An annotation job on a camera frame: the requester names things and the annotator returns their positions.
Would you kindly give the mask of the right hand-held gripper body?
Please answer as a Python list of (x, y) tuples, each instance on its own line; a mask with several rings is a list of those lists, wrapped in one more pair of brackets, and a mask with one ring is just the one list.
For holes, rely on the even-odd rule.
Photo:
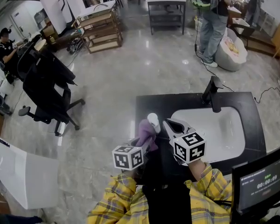
[(177, 133), (170, 145), (179, 165), (192, 163), (205, 156), (206, 140), (192, 127), (187, 133)]

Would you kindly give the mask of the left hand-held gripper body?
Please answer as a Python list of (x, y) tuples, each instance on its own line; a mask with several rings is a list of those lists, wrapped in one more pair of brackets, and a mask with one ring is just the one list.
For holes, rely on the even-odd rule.
[(115, 168), (132, 171), (145, 163), (145, 154), (149, 150), (149, 144), (145, 143), (138, 147), (136, 144), (139, 140), (139, 138), (132, 139), (112, 150)]

